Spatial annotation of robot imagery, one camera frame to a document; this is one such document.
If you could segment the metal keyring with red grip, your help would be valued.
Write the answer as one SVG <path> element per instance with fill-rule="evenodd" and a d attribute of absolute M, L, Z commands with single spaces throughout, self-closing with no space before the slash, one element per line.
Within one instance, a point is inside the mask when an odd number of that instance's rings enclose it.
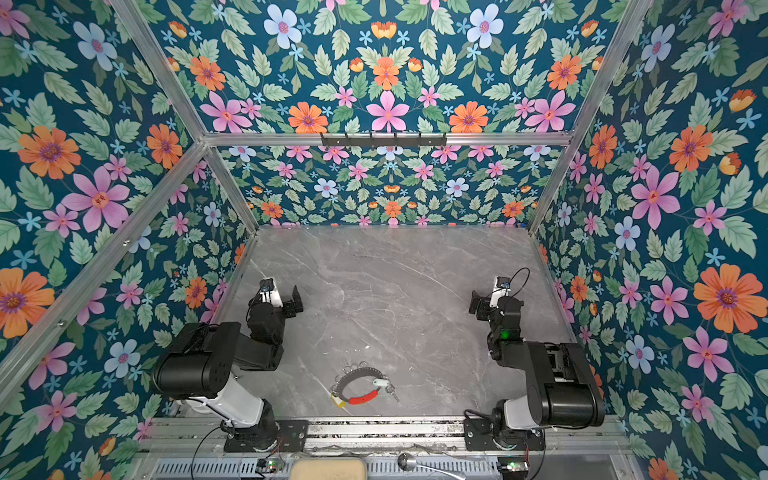
<path fill-rule="evenodd" d="M 396 387 L 389 376 L 366 362 L 346 366 L 335 377 L 330 397 L 332 394 L 343 399 L 346 406 L 365 405 L 384 396 L 399 402 Z"/>

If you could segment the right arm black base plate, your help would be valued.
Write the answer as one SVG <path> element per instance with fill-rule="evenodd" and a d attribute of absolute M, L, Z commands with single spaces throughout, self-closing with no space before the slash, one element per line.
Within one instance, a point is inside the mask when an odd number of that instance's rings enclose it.
<path fill-rule="evenodd" d="M 463 419 L 463 428 L 468 451 L 541 452 L 546 447 L 541 430 L 511 430 L 472 416 Z"/>

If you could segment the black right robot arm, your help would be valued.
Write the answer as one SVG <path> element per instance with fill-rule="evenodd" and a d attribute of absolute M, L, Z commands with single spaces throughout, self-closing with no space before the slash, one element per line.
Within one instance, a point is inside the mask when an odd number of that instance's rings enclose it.
<path fill-rule="evenodd" d="M 534 438 L 539 448 L 546 428 L 583 430 L 604 423 L 603 395 L 583 348 L 576 343 L 525 339 L 523 306 L 505 289 L 486 296 L 472 293 L 468 311 L 489 325 L 490 358 L 502 368 L 522 372 L 525 393 L 499 401 L 489 414 L 465 410 L 468 442 L 486 437 L 494 446 L 512 450 Z"/>

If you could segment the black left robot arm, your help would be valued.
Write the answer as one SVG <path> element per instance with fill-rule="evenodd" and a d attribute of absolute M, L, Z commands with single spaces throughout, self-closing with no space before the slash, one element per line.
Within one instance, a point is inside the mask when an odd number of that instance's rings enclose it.
<path fill-rule="evenodd" d="M 155 389 L 216 415 L 228 435 L 229 451 L 275 448 L 280 427 L 271 404 L 238 383 L 232 369 L 275 371 L 284 354 L 286 321 L 303 311 L 297 287 L 284 300 L 271 278 L 262 280 L 248 303 L 250 333 L 244 334 L 239 322 L 183 327 L 154 367 Z"/>

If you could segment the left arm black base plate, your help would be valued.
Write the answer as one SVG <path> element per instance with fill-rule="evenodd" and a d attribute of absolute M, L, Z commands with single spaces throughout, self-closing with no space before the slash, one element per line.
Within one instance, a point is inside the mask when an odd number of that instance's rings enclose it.
<path fill-rule="evenodd" d="M 307 420 L 267 421 L 248 428 L 225 427 L 226 453 L 301 452 L 308 439 Z"/>

